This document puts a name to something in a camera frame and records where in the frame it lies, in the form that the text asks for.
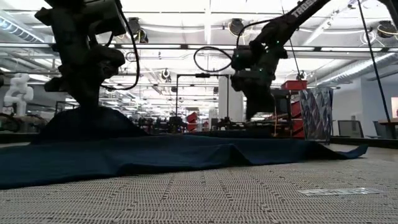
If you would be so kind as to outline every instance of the red toolbox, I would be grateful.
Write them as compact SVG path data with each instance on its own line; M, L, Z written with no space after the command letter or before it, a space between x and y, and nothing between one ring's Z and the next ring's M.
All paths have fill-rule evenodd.
M289 80L280 86L283 90L305 90L307 88L306 80Z

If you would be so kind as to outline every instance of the patterned carpet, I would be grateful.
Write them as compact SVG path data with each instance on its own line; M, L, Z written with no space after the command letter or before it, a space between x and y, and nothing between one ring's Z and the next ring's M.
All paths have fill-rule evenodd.
M398 223L398 163L318 161L0 191L0 223ZM384 194L306 196L372 187Z

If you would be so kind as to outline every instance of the cable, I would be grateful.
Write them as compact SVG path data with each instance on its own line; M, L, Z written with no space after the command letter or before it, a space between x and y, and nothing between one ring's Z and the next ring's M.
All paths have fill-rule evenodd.
M130 59L130 55L131 54L134 54L134 52L128 52L127 54L126 54L126 56L124 56L124 58L126 59L126 61L128 61L128 62L135 62L136 60L135 59Z
M105 46L109 47L111 45L113 37L114 37L114 35L113 35L113 32L112 32L111 37L109 38L108 43L106 43Z
M388 34L388 35L398 35L398 32L392 33L392 32L387 32L387 31L381 30L381 29L380 29L380 26L382 26L382 25L378 25L378 27L377 27L377 30L378 30L379 32L382 32L383 34Z
M358 7L359 7L359 12L361 13L363 27L366 30L366 21L365 21L365 18L363 16L363 11L362 11L362 6L361 6L361 1L360 0L358 0ZM367 39L368 45L369 45L369 51L371 53L371 57L372 57L372 61L373 61L374 73L376 74L377 84L379 85L379 90L380 90L380 94L381 94L381 100L383 102L383 107L384 107L384 112L386 113L386 117L387 117L387 121L388 121L388 126L391 128L392 137L394 139L396 139L396 137L397 137L396 136L396 130L395 130L395 126L391 125L390 114L388 113L388 109L387 109L386 97L384 96L383 87L381 85L380 76L379 76L379 70L377 69L376 60L374 59L372 43L370 41L368 32L365 32L365 33L366 33L366 39Z
M285 9L284 9L284 5L282 4L282 0L280 0L280 5L282 6L282 12L285 15ZM297 57L296 57L296 52L293 48L293 42L292 42L292 38L289 38L289 42L290 42L290 46L292 48L292 53L293 53L293 58L294 58L294 62L296 64L296 69L297 69L297 77L299 78L299 82L301 83L301 87L303 88L303 90L305 90L306 88L304 87L304 84L302 82L302 79L300 77L300 69L299 69L299 63L297 62Z
M238 37L236 38L236 47L238 48L238 46L239 46L239 38L241 37L241 35L243 34L243 32L244 32L245 29L247 29L248 27L251 27L251 26L255 26L255 25L259 25L259 24L263 24L263 23L269 22L269 21L271 21L271 20L272 20L272 19L266 19L266 20L264 20L264 21L253 22L253 23L250 23L250 24L244 26L244 27L241 29L241 31L239 32Z
M204 68L202 68L202 67L198 64L198 62L197 62L197 54L198 54L198 52L201 51L201 50L218 50L219 52L223 53L225 56L227 56L227 57L232 61L232 57L231 57L227 52L225 52L224 50L221 50L221 49L219 49L219 48L217 48L217 47L204 46L204 47L201 47L201 48L199 48L198 50L196 50L195 53L193 54L193 61L195 62L195 65L196 65L200 70L202 70L202 71L204 71L204 72L220 72L220 71L226 70L226 69L231 65L231 62L230 62L230 63L227 64L227 66L225 66L225 67L223 67L223 68L221 68L221 69L217 69L217 70L207 70L207 69L204 69Z
M107 89L107 90L131 90L132 88L136 87L136 85L138 84L138 79L140 76L140 66L139 66L139 55L138 55L138 50L137 50L137 45L136 45L136 40L134 40L134 34L132 33L131 27L129 26L129 22L127 21L126 16L123 14L122 8L121 8L121 4L116 4L118 6L118 11L127 27L127 30L131 36L131 42L132 42L132 46L134 49L134 54L136 55L136 64L137 64L137 76L136 76L136 81L134 82L134 84L130 87L126 87L126 88L114 88L114 87L110 87L110 86L104 86L101 85L101 87Z

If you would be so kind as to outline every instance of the chair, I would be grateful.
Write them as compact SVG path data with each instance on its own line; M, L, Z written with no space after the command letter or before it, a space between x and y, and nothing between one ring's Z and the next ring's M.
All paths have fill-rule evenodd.
M350 138L363 138L363 131L361 122L347 120L347 121L337 121L338 132L341 137Z
M392 139L391 129L387 125L382 125L378 121L373 121L377 136L382 139Z

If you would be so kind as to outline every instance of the column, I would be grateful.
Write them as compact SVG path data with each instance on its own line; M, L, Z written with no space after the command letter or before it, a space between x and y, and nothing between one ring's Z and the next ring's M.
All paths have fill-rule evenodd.
M218 117L224 118L227 115L227 85L226 77L218 78ZM243 93L236 92L231 86L229 80L229 118L234 122L244 121L243 111Z

